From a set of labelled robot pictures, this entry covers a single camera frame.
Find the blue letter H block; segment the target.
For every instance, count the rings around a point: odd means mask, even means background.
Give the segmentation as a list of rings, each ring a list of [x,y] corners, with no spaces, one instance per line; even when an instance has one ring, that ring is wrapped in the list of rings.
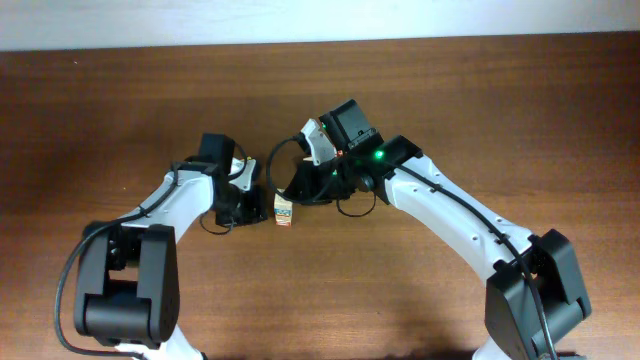
[[[274,196],[274,215],[276,224],[290,227],[292,225],[293,203],[282,196]]]

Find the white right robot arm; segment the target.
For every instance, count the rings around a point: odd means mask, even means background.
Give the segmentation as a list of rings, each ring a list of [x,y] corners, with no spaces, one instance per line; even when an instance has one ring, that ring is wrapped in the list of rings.
[[[384,139],[350,99],[291,136],[307,157],[281,196],[304,205],[356,191],[419,221],[453,249],[485,288],[488,339],[476,359],[558,359],[556,345],[592,306],[575,249],[561,232],[537,235],[448,179],[408,138]]]

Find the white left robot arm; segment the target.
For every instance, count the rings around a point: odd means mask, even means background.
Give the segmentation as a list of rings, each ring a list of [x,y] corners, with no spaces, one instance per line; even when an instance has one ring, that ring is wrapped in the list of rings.
[[[178,326],[177,244],[214,214],[215,235],[266,220],[258,162],[223,134],[203,134],[197,154],[171,164],[161,185],[131,212],[87,225],[66,264],[78,267],[73,320],[96,355],[203,359]]]

